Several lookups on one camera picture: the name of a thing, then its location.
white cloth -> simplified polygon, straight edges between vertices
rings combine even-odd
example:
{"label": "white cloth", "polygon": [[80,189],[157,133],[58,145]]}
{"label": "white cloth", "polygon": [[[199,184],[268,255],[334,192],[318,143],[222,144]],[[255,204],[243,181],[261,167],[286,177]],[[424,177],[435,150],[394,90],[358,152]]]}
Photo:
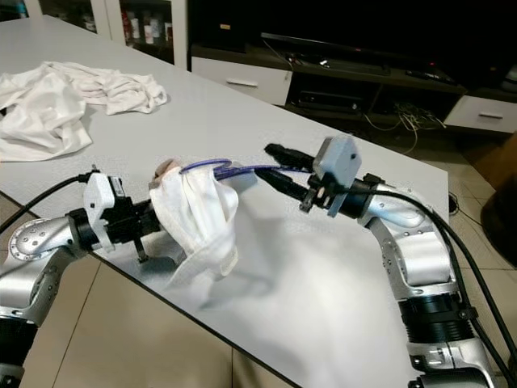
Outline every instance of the white cloth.
{"label": "white cloth", "polygon": [[91,143],[80,121],[81,96],[44,66],[0,78],[0,162],[36,161],[75,152]]}
{"label": "white cloth", "polygon": [[0,161],[55,158],[92,140],[80,121],[86,103],[106,113],[152,112],[167,101],[153,76],[92,69],[77,63],[44,62],[37,69],[0,77]]}
{"label": "white cloth", "polygon": [[158,220],[187,255],[169,286],[201,307],[214,282],[228,275],[238,260],[233,226],[238,196],[215,180],[212,168],[182,175],[180,170],[168,171],[149,194]]}
{"label": "white cloth", "polygon": [[94,69],[72,62],[45,62],[66,75],[86,103],[106,105],[106,114],[136,111],[151,113],[167,102],[167,93],[152,75],[122,74],[119,70]]}

power cord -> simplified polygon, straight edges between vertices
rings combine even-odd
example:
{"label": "power cord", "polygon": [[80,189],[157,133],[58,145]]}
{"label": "power cord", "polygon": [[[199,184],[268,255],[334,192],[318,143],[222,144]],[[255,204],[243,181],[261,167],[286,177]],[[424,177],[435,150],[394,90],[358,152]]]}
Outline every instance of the power cord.
{"label": "power cord", "polygon": [[9,226],[13,225],[16,221],[18,221],[25,213],[27,213],[32,207],[39,204],[42,200],[47,198],[48,196],[52,195],[54,192],[61,190],[62,188],[68,186],[71,183],[74,182],[80,182],[80,183],[86,183],[88,182],[88,179],[90,178],[91,174],[94,172],[100,172],[96,169],[96,167],[93,168],[92,171],[87,172],[85,174],[79,174],[77,176],[74,176],[72,178],[68,178],[63,180],[62,182],[55,184],[48,190],[45,190],[41,194],[39,194],[36,198],[30,200],[27,202],[24,206],[22,206],[16,213],[14,213],[12,216],[10,216],[7,221],[5,221],[3,224],[0,225],[0,234],[6,231]]}
{"label": "power cord", "polygon": [[[490,290],[488,289],[488,285],[486,284],[485,279],[483,278],[483,275],[481,274],[481,271],[479,270],[479,267],[476,264],[476,261],[470,254],[467,247],[461,241],[461,239],[457,235],[457,233],[451,228],[451,226],[447,222],[445,222],[443,220],[443,218],[438,213],[429,210],[429,208],[427,208],[425,205],[421,204],[417,200],[414,200],[413,198],[411,198],[409,196],[405,196],[405,195],[397,193],[397,192],[388,192],[388,191],[381,191],[381,190],[359,190],[359,189],[345,189],[344,192],[347,194],[353,194],[353,195],[391,196],[393,198],[398,198],[400,200],[409,202],[414,207],[416,207],[417,209],[422,211],[426,216],[428,216],[433,221],[433,223],[436,225],[440,234],[442,235],[443,240],[445,241],[446,245],[448,245],[448,247],[449,247],[452,268],[454,270],[454,273],[456,274],[456,283],[458,284],[458,289],[460,291],[461,299],[464,301],[466,306],[471,306],[469,296],[467,294],[467,291],[466,291],[466,288],[464,285],[463,276],[461,274],[460,264],[458,262],[456,253],[454,252],[454,249],[448,238],[448,236],[450,236],[452,238],[452,240],[454,241],[454,243],[460,248],[461,252],[464,254],[465,258],[467,259],[469,266],[473,270],[476,281],[479,284],[481,291],[483,292],[483,295],[490,308],[490,311],[492,312],[492,315],[494,316],[494,320],[498,324],[502,337],[505,340],[505,343],[510,350],[511,357],[514,360],[517,360],[517,347],[515,346],[514,340],[512,339],[511,334],[508,331],[508,327],[506,326],[504,320],[502,319],[501,313],[499,312],[499,309],[498,309],[497,305],[495,304],[492,294],[490,293]],[[503,359],[497,352],[497,349],[492,344],[489,336],[486,334],[486,332],[482,328],[482,326],[479,323],[479,321],[477,320],[477,318],[471,319],[471,323],[473,325],[474,330],[479,335],[481,341],[483,342],[483,344],[485,344],[490,355],[494,358],[497,366],[501,369],[502,374],[504,375],[505,379],[508,381],[509,387],[516,388],[517,382],[511,375],[509,369],[507,368],[506,364],[504,363]]]}
{"label": "power cord", "polygon": [[435,114],[426,109],[415,107],[412,103],[395,103],[395,112],[398,114],[399,121],[391,128],[383,129],[381,127],[377,127],[372,123],[367,114],[364,114],[364,118],[367,122],[375,129],[380,131],[393,131],[399,124],[404,125],[408,131],[413,132],[414,141],[413,145],[402,154],[407,155],[411,153],[415,149],[418,144],[418,134],[417,131],[420,129],[435,129],[435,127],[427,128],[426,125],[437,124],[443,128],[446,128],[445,124],[442,120],[435,116]]}
{"label": "power cord", "polygon": [[[282,57],[280,54],[278,54],[274,48],[272,48],[264,39],[262,39],[262,42],[264,42],[264,44],[278,57],[280,58],[282,61],[286,61],[288,64],[289,64],[289,67],[291,68],[291,71],[294,73],[294,67],[292,66],[292,63],[290,61],[288,61],[286,58]],[[287,81],[287,79],[289,78],[289,74],[285,74],[285,79]]]}

table surface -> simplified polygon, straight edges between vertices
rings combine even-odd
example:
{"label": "table surface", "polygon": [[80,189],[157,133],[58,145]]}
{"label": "table surface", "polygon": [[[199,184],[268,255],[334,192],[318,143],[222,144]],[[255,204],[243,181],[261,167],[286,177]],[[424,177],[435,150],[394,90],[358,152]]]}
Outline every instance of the table surface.
{"label": "table surface", "polygon": [[[94,162],[118,175],[134,201],[149,197],[147,183],[164,159],[229,157],[270,163],[269,142],[315,154],[340,132],[232,89],[176,69],[131,48],[50,17],[0,24],[0,72],[19,73],[42,61],[152,74],[170,96],[156,112],[106,116],[88,107],[82,119],[94,143],[45,162],[3,163],[0,190],[26,203]],[[409,187],[447,216],[444,171],[357,139],[361,175]],[[59,217],[82,206],[82,185],[60,191],[34,208]],[[100,255],[132,281],[294,385],[407,386],[416,373],[406,333],[369,231],[345,217],[310,215],[259,182],[240,195],[236,217],[240,260],[214,287],[210,303],[189,310],[169,295],[164,259],[139,266],[132,244]]]}

bottle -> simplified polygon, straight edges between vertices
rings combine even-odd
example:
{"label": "bottle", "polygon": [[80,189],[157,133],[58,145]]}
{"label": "bottle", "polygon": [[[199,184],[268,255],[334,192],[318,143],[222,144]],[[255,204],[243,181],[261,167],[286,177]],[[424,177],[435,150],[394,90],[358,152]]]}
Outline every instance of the bottle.
{"label": "bottle", "polygon": [[23,2],[23,0],[16,3],[16,10],[18,11],[18,15],[21,19],[28,17],[27,8],[25,7],[25,2]]}
{"label": "bottle", "polygon": [[165,22],[165,40],[172,41],[172,23]]}
{"label": "bottle", "polygon": [[92,15],[84,14],[82,16],[82,20],[84,21],[84,28],[90,32],[97,32],[97,27],[95,26],[95,20]]}
{"label": "bottle", "polygon": [[147,44],[153,44],[153,29],[151,28],[151,13],[149,11],[144,12],[144,34],[145,42]]}
{"label": "bottle", "polygon": [[140,39],[140,24],[134,12],[128,12],[128,19],[131,22],[131,33],[134,40]]}
{"label": "bottle", "polygon": [[162,29],[160,28],[160,15],[154,15],[154,17],[151,19],[151,28],[153,30],[153,38],[159,38],[160,32]]}
{"label": "bottle", "polygon": [[124,26],[124,38],[126,42],[131,40],[131,22],[129,21],[128,14],[126,11],[122,11],[122,25]]}

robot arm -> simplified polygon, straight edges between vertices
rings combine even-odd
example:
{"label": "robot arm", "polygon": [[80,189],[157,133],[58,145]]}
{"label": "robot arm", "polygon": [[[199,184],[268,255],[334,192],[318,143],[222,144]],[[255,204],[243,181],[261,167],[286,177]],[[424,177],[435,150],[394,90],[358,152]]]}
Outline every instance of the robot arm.
{"label": "robot arm", "polygon": [[98,172],[86,184],[84,208],[65,217],[20,226],[0,265],[0,388],[16,388],[38,327],[45,320],[66,267],[100,247],[134,241],[160,230],[150,200],[133,204],[120,179]]}
{"label": "robot arm", "polygon": [[425,373],[408,387],[495,387],[485,349],[469,322],[477,312],[461,300],[449,247],[437,226],[407,201],[354,192],[398,192],[418,198],[372,175],[355,179],[360,160],[351,138],[327,138],[316,158],[301,158],[299,151],[281,145],[269,145],[266,151],[287,166],[295,164],[292,158],[303,160],[302,167],[312,173],[309,188],[304,188],[276,171],[255,172],[299,200],[302,211],[316,205],[331,217],[341,213],[375,236],[406,325],[410,362]]}
{"label": "robot arm", "polygon": [[[316,158],[280,145],[269,145],[266,151],[283,166],[312,173],[305,188],[279,172],[255,171],[299,200],[302,211],[316,205],[331,217],[341,213],[375,235],[408,332],[410,361],[424,372],[409,387],[494,388],[485,349],[469,323],[475,309],[461,301],[448,245],[434,223],[403,200],[353,193],[400,191],[372,175],[355,178],[360,157],[351,139],[328,138]],[[100,247],[110,251],[131,241],[139,262],[147,260],[140,238],[160,230],[149,200],[134,205],[120,179],[95,172],[84,202],[84,208],[66,217],[26,223],[9,242],[8,257],[0,266],[0,388],[17,387],[21,381],[37,328],[70,263]]]}

